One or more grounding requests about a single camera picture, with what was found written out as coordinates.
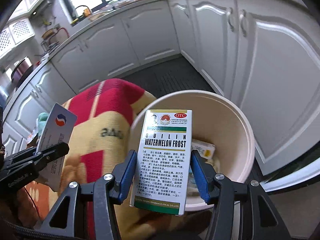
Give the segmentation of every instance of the blue gripper pad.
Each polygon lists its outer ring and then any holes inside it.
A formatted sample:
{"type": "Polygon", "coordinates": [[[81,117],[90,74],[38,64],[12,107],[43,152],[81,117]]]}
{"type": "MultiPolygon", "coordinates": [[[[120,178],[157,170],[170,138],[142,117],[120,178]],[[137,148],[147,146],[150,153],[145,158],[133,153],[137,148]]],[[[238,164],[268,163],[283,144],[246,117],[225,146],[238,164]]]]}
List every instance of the blue gripper pad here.
{"type": "Polygon", "coordinates": [[[137,153],[136,151],[133,151],[131,157],[128,156],[127,158],[130,158],[127,164],[127,167],[125,168],[124,174],[120,181],[120,193],[118,196],[118,201],[122,203],[129,194],[130,186],[133,180],[134,172],[136,170],[137,165],[137,153]]]}
{"type": "Polygon", "coordinates": [[[193,173],[193,177],[195,178],[195,181],[200,193],[200,197],[204,200],[204,202],[208,203],[210,200],[210,195],[208,190],[208,181],[204,175],[204,172],[202,171],[202,168],[199,164],[199,160],[196,158],[196,155],[193,154],[192,152],[191,152],[190,166],[193,173]]]}

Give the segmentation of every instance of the dark floor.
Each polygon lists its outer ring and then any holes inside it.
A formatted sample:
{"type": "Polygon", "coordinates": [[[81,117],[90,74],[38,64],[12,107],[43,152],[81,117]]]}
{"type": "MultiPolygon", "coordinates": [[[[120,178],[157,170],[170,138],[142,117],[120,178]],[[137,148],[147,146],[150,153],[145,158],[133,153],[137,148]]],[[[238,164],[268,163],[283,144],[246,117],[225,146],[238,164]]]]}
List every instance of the dark floor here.
{"type": "MultiPolygon", "coordinates": [[[[198,71],[183,57],[137,71],[124,78],[159,98],[180,90],[206,90],[214,92],[198,71]]],[[[255,160],[247,182],[262,181],[262,173],[255,160]]]]}

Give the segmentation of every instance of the card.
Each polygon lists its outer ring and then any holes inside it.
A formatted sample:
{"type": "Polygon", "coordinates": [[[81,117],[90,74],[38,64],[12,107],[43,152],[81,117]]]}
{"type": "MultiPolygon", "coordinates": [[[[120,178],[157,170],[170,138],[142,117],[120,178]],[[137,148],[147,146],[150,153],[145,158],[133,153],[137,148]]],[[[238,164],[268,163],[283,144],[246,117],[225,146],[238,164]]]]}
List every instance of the card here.
{"type": "MultiPolygon", "coordinates": [[[[60,142],[69,143],[76,120],[76,115],[59,104],[55,104],[43,129],[36,152],[41,152],[60,142]]],[[[48,185],[54,192],[57,192],[59,190],[63,162],[64,156],[48,163],[39,172],[40,176],[36,181],[48,185]]]]}
{"type": "Polygon", "coordinates": [[[131,206],[172,215],[184,214],[191,137],[191,110],[147,110],[131,206]]]}

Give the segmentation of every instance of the beige bowl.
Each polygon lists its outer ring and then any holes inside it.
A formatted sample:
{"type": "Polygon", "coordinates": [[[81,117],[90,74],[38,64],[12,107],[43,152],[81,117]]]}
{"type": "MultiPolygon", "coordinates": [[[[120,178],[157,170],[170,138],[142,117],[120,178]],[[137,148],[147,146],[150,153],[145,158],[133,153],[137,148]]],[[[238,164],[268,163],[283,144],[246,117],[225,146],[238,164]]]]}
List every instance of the beige bowl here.
{"type": "MultiPolygon", "coordinates": [[[[148,105],[134,120],[129,150],[138,151],[143,120],[147,109],[192,110],[192,138],[212,143],[220,160],[220,172],[232,181],[245,182],[254,161],[254,136],[248,119],[228,99],[202,90],[168,94],[148,105]]],[[[187,196],[186,211],[212,207],[200,196],[187,196]]]]}

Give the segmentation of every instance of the blanket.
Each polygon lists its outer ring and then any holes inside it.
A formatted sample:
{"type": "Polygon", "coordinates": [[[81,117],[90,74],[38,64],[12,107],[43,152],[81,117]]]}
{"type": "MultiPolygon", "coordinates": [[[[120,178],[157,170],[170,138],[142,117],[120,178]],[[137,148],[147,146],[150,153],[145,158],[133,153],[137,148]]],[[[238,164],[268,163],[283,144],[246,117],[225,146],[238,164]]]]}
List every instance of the blanket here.
{"type": "MultiPolygon", "coordinates": [[[[59,194],[70,182],[93,182],[123,162],[130,150],[127,148],[130,126],[137,114],[154,100],[147,91],[121,79],[103,81],[68,100],[63,106],[78,119],[70,138],[70,151],[65,157],[59,194]]],[[[27,186],[42,218],[58,197],[44,187],[35,182],[27,186]],[[40,195],[48,204],[40,204],[40,195]]],[[[130,207],[129,199],[130,196],[121,206],[115,206],[123,240],[147,239],[156,232],[174,229],[184,221],[184,217],[130,207]]],[[[89,205],[90,239],[95,238],[92,211],[89,205]]]]}

